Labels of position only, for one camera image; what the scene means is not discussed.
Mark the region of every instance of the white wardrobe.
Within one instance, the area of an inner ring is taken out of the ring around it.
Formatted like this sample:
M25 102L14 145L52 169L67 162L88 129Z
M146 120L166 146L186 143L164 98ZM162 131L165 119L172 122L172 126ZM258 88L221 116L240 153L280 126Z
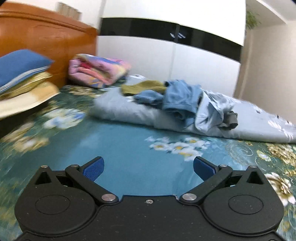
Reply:
M130 62L130 74L232 96L245 16L245 0L107 0L97 55Z

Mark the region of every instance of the floral bedsheet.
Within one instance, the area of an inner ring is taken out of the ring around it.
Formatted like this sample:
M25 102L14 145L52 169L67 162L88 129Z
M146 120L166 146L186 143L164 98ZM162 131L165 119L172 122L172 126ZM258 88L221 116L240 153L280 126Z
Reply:
M14 205L40 165L64 169L94 155L106 162L96 183L118 196L180 195L190 190L201 183L192 170L195 156L233 169L257 165L285 207L278 233L288 241L296 240L295 145L201 137L89 116L93 98L110 88L65 86L48 107L1 139L0 240L11 241L21 234ZM114 173L120 182L108 178Z

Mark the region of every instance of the gray cloth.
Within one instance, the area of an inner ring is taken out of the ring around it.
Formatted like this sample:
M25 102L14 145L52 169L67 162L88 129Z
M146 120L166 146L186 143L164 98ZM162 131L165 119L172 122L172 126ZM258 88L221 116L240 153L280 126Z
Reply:
M236 128L237 125L237 113L230 111L224 115L223 123L219 125L219 128L223 130L232 130Z
M101 119L142 124L157 129L233 139L296 143L296 128L292 124L278 119L275 115L249 102L231 99L236 103L233 111L238 114L239 125L230 131L214 126L207 133L202 133L195 128L194 124L183 129L180 123L168 113L135 103L130 97L123 96L119 88L111 89L96 98L91 113Z

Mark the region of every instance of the pillow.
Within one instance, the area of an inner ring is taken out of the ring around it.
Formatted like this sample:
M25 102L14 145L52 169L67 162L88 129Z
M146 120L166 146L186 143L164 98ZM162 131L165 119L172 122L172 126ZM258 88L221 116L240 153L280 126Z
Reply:
M0 119L32 109L59 94L59 89L50 82L43 82L31 91L0 101Z
M28 49L0 57L0 93L34 74L47 70L53 60Z
M3 94L0 94L0 100L9 99L12 97L16 97L20 94L24 94L34 89L37 85L41 84L47 78L50 78L52 74L48 72L42 72L38 74L34 74L33 76L25 79L23 82L18 83L17 85L11 87L7 91L4 91Z

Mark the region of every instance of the wooden headboard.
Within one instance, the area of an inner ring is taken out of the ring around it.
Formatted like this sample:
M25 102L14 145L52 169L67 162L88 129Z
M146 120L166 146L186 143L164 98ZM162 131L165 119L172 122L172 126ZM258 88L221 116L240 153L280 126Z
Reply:
M55 61L49 80L58 87L65 85L75 54L96 54L96 36L95 28L53 11L14 2L0 7L0 57L19 49L49 57Z

